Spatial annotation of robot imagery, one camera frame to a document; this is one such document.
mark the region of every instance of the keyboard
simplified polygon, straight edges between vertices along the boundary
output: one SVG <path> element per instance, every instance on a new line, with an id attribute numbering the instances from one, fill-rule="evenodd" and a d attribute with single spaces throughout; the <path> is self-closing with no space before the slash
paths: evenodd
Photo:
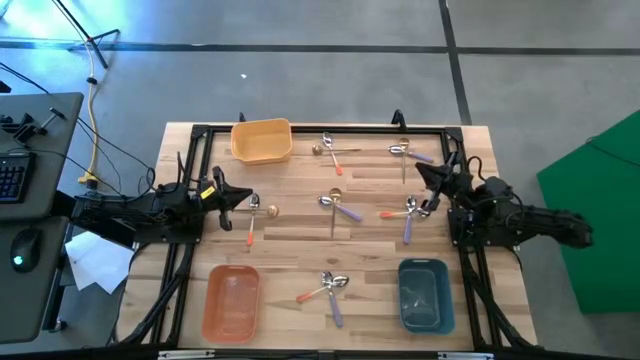
<path id="1" fill-rule="evenodd" d="M 36 154 L 0 153 L 0 204 L 21 203 L 27 193 Z"/>

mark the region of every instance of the green panel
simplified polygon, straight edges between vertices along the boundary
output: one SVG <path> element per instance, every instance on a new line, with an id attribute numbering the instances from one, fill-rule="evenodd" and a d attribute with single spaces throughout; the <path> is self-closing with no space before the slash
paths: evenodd
<path id="1" fill-rule="evenodd" d="M 549 208 L 594 228 L 590 248 L 562 247 L 583 313 L 640 312 L 639 136 L 636 112 L 538 173 Z"/>

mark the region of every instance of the yellow plastic bin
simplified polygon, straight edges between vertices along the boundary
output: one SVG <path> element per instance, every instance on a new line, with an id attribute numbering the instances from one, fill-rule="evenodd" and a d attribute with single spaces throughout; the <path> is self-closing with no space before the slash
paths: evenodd
<path id="1" fill-rule="evenodd" d="M 231 129 L 231 153 L 245 165 L 289 160 L 293 150 L 287 119 L 237 123 Z"/>

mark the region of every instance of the blue plastic bin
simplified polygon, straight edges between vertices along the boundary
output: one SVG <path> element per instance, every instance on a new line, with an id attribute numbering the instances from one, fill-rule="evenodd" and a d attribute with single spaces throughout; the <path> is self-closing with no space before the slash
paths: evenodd
<path id="1" fill-rule="evenodd" d="M 398 268 L 400 319 L 416 334 L 445 335 L 455 328 L 447 264 L 406 259 Z"/>

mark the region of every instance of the wooden tabletop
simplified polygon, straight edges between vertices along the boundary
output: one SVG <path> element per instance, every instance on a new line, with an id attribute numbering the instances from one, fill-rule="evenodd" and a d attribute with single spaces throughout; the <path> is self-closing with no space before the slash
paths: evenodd
<path id="1" fill-rule="evenodd" d="M 175 181 L 176 151 L 186 157 L 191 123 L 168 123 L 156 167 L 157 182 Z M 467 156 L 483 159 L 483 174 L 497 175 L 489 130 L 484 126 L 463 127 Z M 411 135 L 410 149 L 435 158 L 441 164 L 439 138 Z M 335 147 L 358 147 L 363 151 L 338 154 L 344 169 L 337 176 L 327 153 L 314 156 L 311 147 L 320 134 L 294 134 L 290 161 L 280 164 L 245 166 L 231 155 L 229 134 L 216 134 L 210 167 L 219 165 L 233 186 L 250 187 L 260 195 L 261 207 L 277 205 L 275 219 L 257 217 L 255 242 L 247 247 L 249 214 L 230 213 L 233 231 L 219 228 L 217 213 L 207 216 L 202 242 L 196 247 L 180 336 L 181 348 L 222 348 L 202 337 L 202 317 L 209 272 L 221 264 L 255 267 L 261 280 L 258 325 L 255 337 L 238 348 L 263 349 L 358 349 L 358 350 L 471 350 L 472 340 L 462 285 L 460 262 L 450 244 L 442 197 L 438 211 L 429 218 L 415 220 L 410 245 L 402 243 L 405 218 L 380 219 L 380 211 L 403 211 L 409 194 L 419 203 L 428 195 L 425 184 L 407 158 L 407 181 L 403 185 L 400 158 L 391 156 L 387 146 L 397 135 L 335 134 Z M 196 156 L 193 176 L 200 164 L 202 147 Z M 477 162 L 471 166 L 475 173 Z M 333 187 L 343 192 L 342 205 L 364 217 L 356 223 L 340 214 L 336 217 L 335 238 L 329 236 L 330 209 L 318 205 L 317 197 Z M 245 203 L 238 208 L 247 208 Z M 123 297 L 117 331 L 128 335 L 147 313 L 160 287 L 167 246 L 147 247 L 131 268 Z M 413 335 L 400 322 L 397 269 L 406 258 L 444 261 L 455 310 L 455 330 L 446 336 Z M 491 284 L 497 303 L 509 320 L 532 343 L 536 342 L 522 274 L 513 254 L 505 249 L 487 248 Z M 337 329 L 326 294 L 318 294 L 303 304 L 297 295 L 320 286 L 321 271 L 347 275 L 349 284 L 336 290 L 344 315 L 344 328 Z M 174 302 L 169 304 L 164 332 L 168 331 Z M 478 306 L 482 331 L 489 339 L 486 313 Z"/>

